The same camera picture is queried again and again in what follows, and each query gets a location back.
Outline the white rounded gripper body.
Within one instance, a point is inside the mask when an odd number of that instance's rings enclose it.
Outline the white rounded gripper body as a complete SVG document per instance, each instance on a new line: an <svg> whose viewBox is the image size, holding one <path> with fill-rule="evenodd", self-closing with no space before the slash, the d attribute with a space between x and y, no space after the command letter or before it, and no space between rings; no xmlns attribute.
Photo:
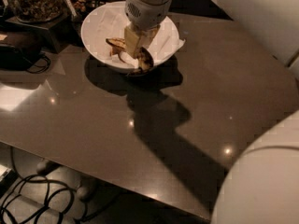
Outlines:
<svg viewBox="0 0 299 224"><path fill-rule="evenodd" d="M125 14L140 30L159 25L166 17L172 0L126 0Z"/></svg>

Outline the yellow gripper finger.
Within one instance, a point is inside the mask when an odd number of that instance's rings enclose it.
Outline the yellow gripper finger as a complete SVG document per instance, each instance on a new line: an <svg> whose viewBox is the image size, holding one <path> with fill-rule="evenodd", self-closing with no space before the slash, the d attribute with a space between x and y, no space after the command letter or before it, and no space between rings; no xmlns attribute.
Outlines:
<svg viewBox="0 0 299 224"><path fill-rule="evenodd" d="M160 30L160 26L157 25L156 27L153 27L145 32L144 47L146 49L150 46L154 37L158 34L159 30Z"/></svg>
<svg viewBox="0 0 299 224"><path fill-rule="evenodd" d="M146 35L146 32L138 29L132 23L124 28L124 39L126 45L126 52L132 57L136 58L139 49L141 48L141 39Z"/></svg>

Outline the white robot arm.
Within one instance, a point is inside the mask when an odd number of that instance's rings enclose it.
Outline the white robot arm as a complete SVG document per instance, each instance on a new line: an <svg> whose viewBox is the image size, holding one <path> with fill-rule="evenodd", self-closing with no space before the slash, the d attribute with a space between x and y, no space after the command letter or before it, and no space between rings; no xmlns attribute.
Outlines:
<svg viewBox="0 0 299 224"><path fill-rule="evenodd" d="M171 0L126 0L129 50ZM212 0L285 65L298 64L299 0ZM299 224L299 112L254 141L226 176L211 224Z"/></svg>

